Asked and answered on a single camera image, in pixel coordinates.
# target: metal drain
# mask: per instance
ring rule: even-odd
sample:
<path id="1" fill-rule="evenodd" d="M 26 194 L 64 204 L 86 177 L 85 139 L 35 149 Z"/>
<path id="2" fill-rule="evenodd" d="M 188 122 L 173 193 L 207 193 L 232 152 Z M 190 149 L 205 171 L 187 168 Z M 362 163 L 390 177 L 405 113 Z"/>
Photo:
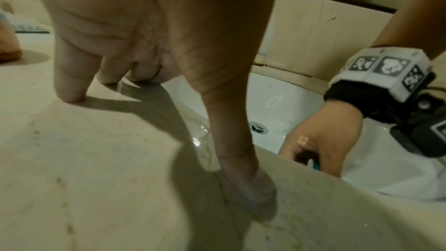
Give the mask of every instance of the metal drain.
<path id="1" fill-rule="evenodd" d="M 268 133 L 268 129 L 264 125 L 261 125 L 259 123 L 254 123 L 254 122 L 249 123 L 249 128 L 253 132 L 256 132 L 259 134 L 267 134 Z"/>

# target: human hand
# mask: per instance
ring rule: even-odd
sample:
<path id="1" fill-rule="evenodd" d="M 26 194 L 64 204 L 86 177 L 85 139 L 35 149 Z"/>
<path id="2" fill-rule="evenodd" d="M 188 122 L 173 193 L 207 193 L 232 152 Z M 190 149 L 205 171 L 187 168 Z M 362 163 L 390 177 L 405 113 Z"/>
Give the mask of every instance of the human hand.
<path id="1" fill-rule="evenodd" d="M 20 59 L 22 51 L 14 30 L 6 16 L 0 14 L 0 63 Z"/>
<path id="2" fill-rule="evenodd" d="M 259 167 L 246 117 L 250 67 L 274 0 L 42 0 L 56 31 L 54 87 L 82 100 L 103 84 L 184 74 L 208 111 L 223 174 L 263 204 L 275 187 Z"/>
<path id="3" fill-rule="evenodd" d="M 321 171 L 340 178 L 344 160 L 361 135 L 362 122 L 362 113 L 353 105 L 328 100 L 287 135 L 279 155 L 305 165 L 318 155 Z"/>

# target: brown object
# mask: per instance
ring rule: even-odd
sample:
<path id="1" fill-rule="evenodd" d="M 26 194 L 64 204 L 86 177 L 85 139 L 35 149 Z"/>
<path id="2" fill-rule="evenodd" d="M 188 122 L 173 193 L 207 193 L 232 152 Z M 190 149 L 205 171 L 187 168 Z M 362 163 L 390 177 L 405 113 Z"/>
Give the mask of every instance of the brown object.
<path id="1" fill-rule="evenodd" d="M 16 61 L 21 57 L 19 40 L 6 17 L 0 15 L 0 63 Z"/>

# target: white sink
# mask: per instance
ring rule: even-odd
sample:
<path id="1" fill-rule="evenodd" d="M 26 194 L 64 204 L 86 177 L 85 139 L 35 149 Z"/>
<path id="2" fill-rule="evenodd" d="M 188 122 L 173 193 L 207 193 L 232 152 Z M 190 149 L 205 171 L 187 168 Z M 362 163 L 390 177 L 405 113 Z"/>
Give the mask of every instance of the white sink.
<path id="1" fill-rule="evenodd" d="M 178 77 L 163 84 L 170 95 L 207 118 L 200 96 Z M 286 134 L 323 104 L 322 95 L 251 73 L 248 84 L 249 122 L 265 126 L 253 132 L 254 144 L 278 153 Z M 388 126 L 366 119 L 358 144 L 350 152 L 343 179 L 388 195 L 415 200 L 446 198 L 446 168 L 435 159 L 406 152 L 389 134 Z"/>

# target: marble countertop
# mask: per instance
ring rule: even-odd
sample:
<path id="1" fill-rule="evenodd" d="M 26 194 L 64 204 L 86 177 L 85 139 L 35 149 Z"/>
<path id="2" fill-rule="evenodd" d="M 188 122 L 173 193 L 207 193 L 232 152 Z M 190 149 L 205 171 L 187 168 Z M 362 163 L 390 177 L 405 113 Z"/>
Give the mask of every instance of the marble countertop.
<path id="1" fill-rule="evenodd" d="M 360 190 L 257 148 L 262 210 L 218 172 L 207 121 L 161 86 L 52 89 L 51 35 L 0 66 L 0 250 L 446 250 L 446 204 Z"/>

